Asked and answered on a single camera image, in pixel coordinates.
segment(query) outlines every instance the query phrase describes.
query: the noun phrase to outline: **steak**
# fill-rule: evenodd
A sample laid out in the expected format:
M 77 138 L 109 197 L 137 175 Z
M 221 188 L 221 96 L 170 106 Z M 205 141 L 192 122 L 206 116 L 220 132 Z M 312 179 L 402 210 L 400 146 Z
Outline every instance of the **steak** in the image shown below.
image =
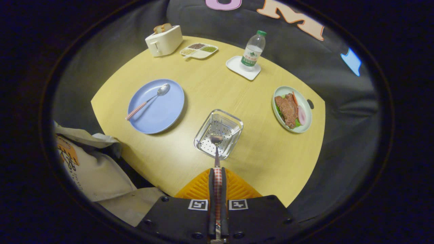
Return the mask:
M 277 96 L 274 98 L 277 106 L 283 114 L 285 125 L 294 129 L 296 126 L 296 119 L 298 118 L 298 107 L 292 94 L 285 95 L 285 98 Z

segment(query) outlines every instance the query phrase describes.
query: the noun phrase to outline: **toast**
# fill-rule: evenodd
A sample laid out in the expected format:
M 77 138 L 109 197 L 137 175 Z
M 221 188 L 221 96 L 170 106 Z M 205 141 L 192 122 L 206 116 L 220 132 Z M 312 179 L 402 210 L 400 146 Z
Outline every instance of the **toast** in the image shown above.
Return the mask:
M 156 26 L 154 28 L 154 33 L 155 34 L 163 33 L 163 32 L 168 31 L 170 29 L 172 29 L 172 25 L 170 23 L 166 23 L 164 25 Z

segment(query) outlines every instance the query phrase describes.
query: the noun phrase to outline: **metal strainer basket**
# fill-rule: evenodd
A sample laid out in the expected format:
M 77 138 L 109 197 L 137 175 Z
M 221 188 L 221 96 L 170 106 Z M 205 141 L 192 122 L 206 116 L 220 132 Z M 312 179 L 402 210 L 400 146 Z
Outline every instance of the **metal strainer basket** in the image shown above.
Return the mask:
M 220 160 L 224 160 L 229 156 L 243 130 L 243 122 L 225 111 L 215 109 L 210 113 L 194 138 L 194 147 L 214 158 L 215 145 L 211 143 L 210 137 L 213 130 L 220 128 L 220 121 L 223 141 L 218 145 L 218 152 Z

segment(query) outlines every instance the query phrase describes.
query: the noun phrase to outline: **toaster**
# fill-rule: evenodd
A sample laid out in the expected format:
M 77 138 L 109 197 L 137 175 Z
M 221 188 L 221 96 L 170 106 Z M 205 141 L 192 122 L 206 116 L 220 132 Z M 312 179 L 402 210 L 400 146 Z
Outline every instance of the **toaster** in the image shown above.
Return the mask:
M 180 26 L 173 26 L 172 29 L 148 36 L 146 44 L 154 57 L 164 56 L 173 53 L 182 42 Z

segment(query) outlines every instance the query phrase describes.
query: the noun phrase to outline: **yellow wooden table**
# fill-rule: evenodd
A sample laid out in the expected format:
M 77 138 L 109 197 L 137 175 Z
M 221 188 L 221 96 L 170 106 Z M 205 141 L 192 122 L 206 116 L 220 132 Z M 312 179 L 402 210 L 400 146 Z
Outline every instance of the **yellow wooden table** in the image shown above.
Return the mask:
M 193 43 L 219 50 L 206 59 L 185 60 L 179 51 Z M 260 58 L 262 70 L 249 81 L 225 63 L 243 50 L 222 42 L 184 36 L 171 55 L 138 54 L 116 71 L 92 99 L 96 118 L 106 135 L 122 142 L 122 157 L 150 183 L 175 195 L 195 176 L 214 167 L 214 159 L 198 151 L 193 140 L 213 109 L 224 110 L 244 123 L 238 143 L 221 162 L 262 195 L 276 195 L 288 206 L 300 193 L 318 159 L 325 125 L 324 101 L 297 77 Z M 166 131 L 146 135 L 125 120 L 131 97 L 144 84 L 172 79 L 184 89 L 179 119 Z M 273 114 L 271 98 L 279 86 L 291 86 L 312 100 L 312 124 L 301 134 L 285 130 Z

